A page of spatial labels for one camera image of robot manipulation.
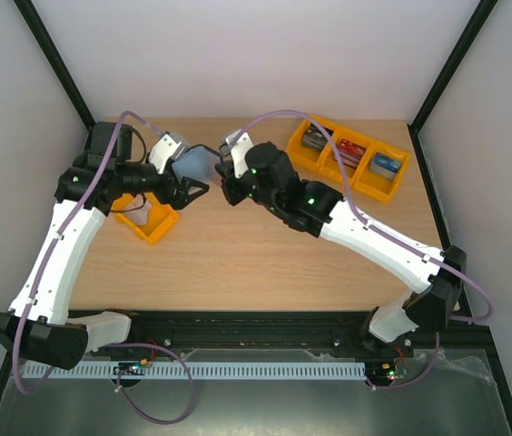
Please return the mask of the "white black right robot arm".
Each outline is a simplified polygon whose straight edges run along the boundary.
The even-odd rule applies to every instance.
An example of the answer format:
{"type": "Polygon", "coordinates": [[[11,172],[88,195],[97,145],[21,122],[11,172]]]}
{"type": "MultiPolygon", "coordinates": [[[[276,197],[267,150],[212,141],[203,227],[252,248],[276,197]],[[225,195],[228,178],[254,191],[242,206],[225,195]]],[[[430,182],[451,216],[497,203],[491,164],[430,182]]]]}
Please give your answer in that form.
{"type": "Polygon", "coordinates": [[[299,177],[289,156],[271,142],[235,146],[217,163],[229,204],[250,198],[291,229],[351,249],[400,279],[406,293],[378,307],[361,334],[363,349],[374,356],[418,328],[443,332],[461,293],[466,255],[452,246],[428,246],[394,231],[362,211],[352,211],[337,190],[299,177]]]}

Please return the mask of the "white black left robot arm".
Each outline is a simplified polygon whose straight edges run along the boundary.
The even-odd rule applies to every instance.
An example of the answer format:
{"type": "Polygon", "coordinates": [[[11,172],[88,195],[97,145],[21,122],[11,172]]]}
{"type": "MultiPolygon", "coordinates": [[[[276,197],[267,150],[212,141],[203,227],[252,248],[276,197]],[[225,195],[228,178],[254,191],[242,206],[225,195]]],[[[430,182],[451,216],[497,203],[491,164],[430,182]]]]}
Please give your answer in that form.
{"type": "Polygon", "coordinates": [[[162,133],[140,161],[132,158],[130,125],[99,122],[83,151],[59,177],[49,232],[23,289],[0,312],[0,343],[12,356],[65,370],[83,356],[125,342],[132,315],[110,310],[78,319],[69,303],[85,255],[113,204],[123,195],[151,196],[175,211],[209,190],[217,158],[203,146],[162,133]]]}

